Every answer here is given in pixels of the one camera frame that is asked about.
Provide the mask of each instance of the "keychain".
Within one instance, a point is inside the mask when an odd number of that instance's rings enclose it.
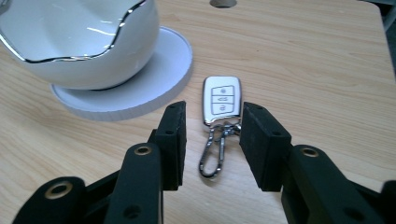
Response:
[[[199,162],[200,174],[205,178],[214,178],[221,171],[224,162],[225,138],[241,130],[241,84],[237,77],[207,77],[203,89],[204,125],[209,129],[204,152]],[[216,170],[206,173],[207,153],[214,142],[219,143],[219,159]]]

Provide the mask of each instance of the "white saucer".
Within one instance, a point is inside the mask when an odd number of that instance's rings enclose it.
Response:
[[[162,107],[187,85],[192,74],[192,49],[178,32],[160,28],[148,64],[118,87],[104,91],[69,90],[51,84],[53,94],[73,114],[84,119],[132,119]]]

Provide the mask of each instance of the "white key fob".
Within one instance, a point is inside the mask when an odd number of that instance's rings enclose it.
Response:
[[[240,122],[242,91],[237,77],[207,77],[203,89],[204,125]]]

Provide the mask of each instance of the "wood grain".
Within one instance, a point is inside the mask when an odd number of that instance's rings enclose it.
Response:
[[[215,181],[197,170],[206,133],[205,77],[240,77],[247,102],[263,105],[292,143],[323,149],[343,173],[374,190],[396,179],[396,86],[379,10],[352,0],[158,0],[161,25],[193,48],[193,75],[173,101],[187,102],[184,185],[165,192],[165,223],[286,223],[279,193],[263,193],[236,137]],[[10,223],[42,184],[75,175],[90,184],[120,169],[146,142],[164,108],[137,119],[95,122],[57,102],[48,83],[0,48],[0,223]]]

